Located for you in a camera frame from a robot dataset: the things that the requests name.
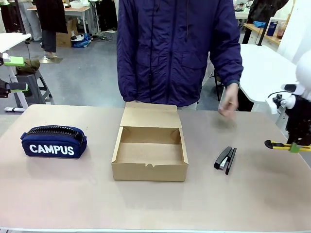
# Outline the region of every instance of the black zipper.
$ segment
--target black zipper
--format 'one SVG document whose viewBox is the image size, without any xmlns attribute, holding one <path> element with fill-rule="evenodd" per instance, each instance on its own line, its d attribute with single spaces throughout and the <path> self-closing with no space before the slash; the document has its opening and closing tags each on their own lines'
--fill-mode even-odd
<svg viewBox="0 0 311 233">
<path fill-rule="evenodd" d="M 25 136 L 28 135 L 62 135 L 72 137 L 79 142 L 79 145 L 84 141 L 84 134 L 65 126 L 39 126 L 31 129 Z"/>
<path fill-rule="evenodd" d="M 176 25 L 176 14 L 177 14 L 177 0 L 174 1 L 174 16 L 173 16 L 173 31 L 172 31 L 172 37 L 171 37 L 171 47 L 170 47 L 170 55 L 169 55 L 169 74 L 168 74 L 168 81 L 166 86 L 166 104 L 169 103 L 169 97 L 170 97 L 170 84 L 171 84 L 171 69 L 172 69 L 172 60 L 173 60 L 173 41 L 175 37 L 175 25 Z"/>
</svg>

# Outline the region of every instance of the pants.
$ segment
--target pants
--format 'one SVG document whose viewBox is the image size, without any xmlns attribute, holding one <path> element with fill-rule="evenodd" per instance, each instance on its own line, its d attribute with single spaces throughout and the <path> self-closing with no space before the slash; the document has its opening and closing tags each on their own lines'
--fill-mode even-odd
<svg viewBox="0 0 311 233">
<path fill-rule="evenodd" d="M 33 4 L 31 2 L 21 2 L 18 5 L 26 33 L 30 33 L 34 40 L 40 40 L 42 33 L 39 18 L 35 11 L 27 10 Z"/>
<path fill-rule="evenodd" d="M 188 105 L 188 106 L 179 107 L 179 108 L 177 108 L 177 109 L 179 109 L 179 110 L 196 110 L 196 106 L 197 106 L 197 105 L 198 105 L 198 103 L 195 102 L 195 103 L 190 104 L 190 105 Z"/>
<path fill-rule="evenodd" d="M 45 52 L 56 52 L 56 32 L 42 31 L 42 46 Z"/>
</svg>

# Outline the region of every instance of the cardboard box on floor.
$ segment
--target cardboard box on floor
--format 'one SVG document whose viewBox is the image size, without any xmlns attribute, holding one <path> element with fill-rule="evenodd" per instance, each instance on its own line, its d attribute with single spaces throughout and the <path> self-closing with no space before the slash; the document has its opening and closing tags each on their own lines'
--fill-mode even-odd
<svg viewBox="0 0 311 233">
<path fill-rule="evenodd" d="M 111 163 L 115 180 L 185 181 L 188 158 L 177 107 L 126 103 Z"/>
<path fill-rule="evenodd" d="M 70 38 L 78 34 L 77 30 L 77 18 L 73 18 L 67 21 L 68 33 L 56 33 L 56 46 L 60 47 L 71 47 Z"/>
</svg>

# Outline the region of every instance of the person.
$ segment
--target person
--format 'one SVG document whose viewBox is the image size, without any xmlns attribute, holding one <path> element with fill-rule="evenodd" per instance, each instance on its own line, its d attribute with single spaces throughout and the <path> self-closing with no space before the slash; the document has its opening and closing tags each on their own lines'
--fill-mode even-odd
<svg viewBox="0 0 311 233">
<path fill-rule="evenodd" d="M 62 0 L 36 0 L 42 28 L 42 49 L 48 59 L 57 57 L 56 33 L 68 33 Z"/>
<path fill-rule="evenodd" d="M 119 90 L 124 101 L 196 109 L 207 56 L 226 87 L 220 113 L 238 106 L 243 70 L 232 0 L 120 0 Z"/>
<path fill-rule="evenodd" d="M 42 42 L 42 32 L 38 16 L 35 11 L 28 10 L 33 6 L 32 0 L 18 0 L 18 6 L 26 33 L 32 35 L 31 39 L 33 39 L 33 42 Z"/>
</svg>

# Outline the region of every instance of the hand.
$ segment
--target hand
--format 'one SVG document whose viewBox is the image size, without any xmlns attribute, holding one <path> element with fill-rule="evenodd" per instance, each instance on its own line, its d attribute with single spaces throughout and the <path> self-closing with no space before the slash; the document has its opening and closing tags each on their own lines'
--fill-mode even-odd
<svg viewBox="0 0 311 233">
<path fill-rule="evenodd" d="M 237 83 L 230 84 L 225 91 L 225 100 L 219 107 L 218 112 L 225 117 L 233 117 L 235 110 L 237 110 L 239 86 Z"/>
</svg>

